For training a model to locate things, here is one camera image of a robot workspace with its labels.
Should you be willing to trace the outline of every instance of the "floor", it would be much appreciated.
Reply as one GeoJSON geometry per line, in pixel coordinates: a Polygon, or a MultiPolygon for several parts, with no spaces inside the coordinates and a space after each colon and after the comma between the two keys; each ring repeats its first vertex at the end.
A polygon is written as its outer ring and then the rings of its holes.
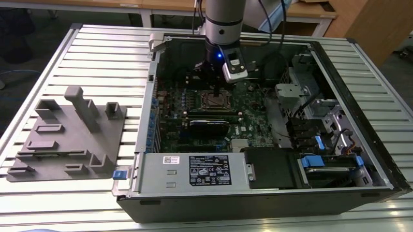
{"type": "MultiPolygon", "coordinates": [[[[73,23],[114,25],[114,26],[142,26],[140,15],[97,13],[97,12],[58,12],[58,19],[51,19],[46,10],[33,10],[33,21],[37,32],[26,36],[30,47],[34,51],[34,58],[19,65],[11,65],[0,58],[0,73],[7,70],[37,70],[43,71],[50,58],[61,44],[61,41],[73,23]]],[[[157,27],[161,28],[192,28],[192,17],[156,16],[157,27]]],[[[402,60],[398,55],[392,55],[382,66],[382,71],[388,77],[402,97],[413,107],[413,63],[402,60]]],[[[7,84],[0,90],[0,136],[19,110],[19,107],[38,80],[37,73],[10,73],[0,76],[0,80],[7,84]]]]}

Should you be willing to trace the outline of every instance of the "power supply label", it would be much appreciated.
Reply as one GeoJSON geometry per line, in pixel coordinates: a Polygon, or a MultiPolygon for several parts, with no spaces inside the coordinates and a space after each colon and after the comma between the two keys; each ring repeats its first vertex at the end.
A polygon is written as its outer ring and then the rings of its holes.
{"type": "Polygon", "coordinates": [[[232,185],[228,156],[190,156],[189,183],[193,186],[232,185]]]}

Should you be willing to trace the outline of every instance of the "blue latch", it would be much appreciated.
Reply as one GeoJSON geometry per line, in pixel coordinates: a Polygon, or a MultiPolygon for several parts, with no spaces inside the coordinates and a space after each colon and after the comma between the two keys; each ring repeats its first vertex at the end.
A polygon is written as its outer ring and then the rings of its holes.
{"type": "Polygon", "coordinates": [[[364,161],[363,161],[361,156],[356,156],[356,162],[357,162],[359,167],[364,166],[364,161]]]}
{"type": "Polygon", "coordinates": [[[324,145],[324,143],[323,143],[321,137],[320,137],[320,136],[316,136],[316,140],[317,140],[320,149],[321,149],[321,150],[325,150],[325,145],[324,145]]]}
{"type": "Polygon", "coordinates": [[[304,168],[325,166],[321,156],[305,156],[301,158],[301,163],[304,168]]]}
{"type": "Polygon", "coordinates": [[[126,180],[129,178],[129,171],[117,170],[114,171],[114,180],[126,180]]]}

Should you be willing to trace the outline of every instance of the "metal case frame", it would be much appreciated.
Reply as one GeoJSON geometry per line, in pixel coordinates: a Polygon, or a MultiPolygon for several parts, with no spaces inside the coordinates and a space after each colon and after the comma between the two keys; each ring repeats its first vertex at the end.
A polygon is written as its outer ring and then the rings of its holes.
{"type": "MultiPolygon", "coordinates": [[[[188,35],[164,34],[164,42],[174,38],[189,38],[188,35]]],[[[193,35],[192,38],[204,39],[204,36],[193,35]]],[[[264,42],[264,38],[247,38],[245,41],[264,42]]],[[[161,221],[202,221],[248,218],[277,218],[315,215],[340,214],[367,203],[388,200],[412,191],[411,185],[399,170],[394,158],[384,146],[373,126],[361,110],[361,107],[349,91],[349,88],[337,72],[333,63],[317,41],[285,40],[285,43],[308,44],[315,59],[319,62],[331,87],[337,95],[339,102],[356,133],[365,146],[369,148],[372,160],[379,164],[386,175],[386,187],[372,188],[339,188],[312,190],[277,190],[257,191],[253,194],[234,194],[217,192],[213,195],[172,195],[149,196],[140,194],[140,173],[145,168],[145,152],[140,150],[140,144],[146,140],[137,141],[137,155],[134,179],[132,190],[128,195],[118,196],[118,203],[137,222],[161,221]]],[[[141,127],[148,127],[148,122],[141,120],[141,127]]]]}

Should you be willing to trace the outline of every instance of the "metal slatted table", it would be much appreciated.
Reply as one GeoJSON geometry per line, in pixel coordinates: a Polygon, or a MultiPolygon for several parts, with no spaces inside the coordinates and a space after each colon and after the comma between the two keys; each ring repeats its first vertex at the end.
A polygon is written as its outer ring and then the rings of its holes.
{"type": "MultiPolygon", "coordinates": [[[[118,165],[130,165],[138,136],[140,116],[149,75],[149,39],[154,31],[83,25],[71,29],[0,140],[0,231],[51,229],[58,231],[413,231],[413,193],[386,203],[372,203],[339,216],[214,221],[206,223],[137,224],[116,202],[114,181],[67,180],[10,183],[9,167],[37,121],[39,99],[70,104],[67,85],[83,86],[95,104],[120,102],[129,107],[118,165]]],[[[249,37],[267,35],[245,34],[249,37]]],[[[347,39],[287,36],[317,40],[335,63],[348,88],[408,179],[413,182],[413,112],[357,44],[347,39]]],[[[120,181],[120,189],[129,181],[120,181]]]]}

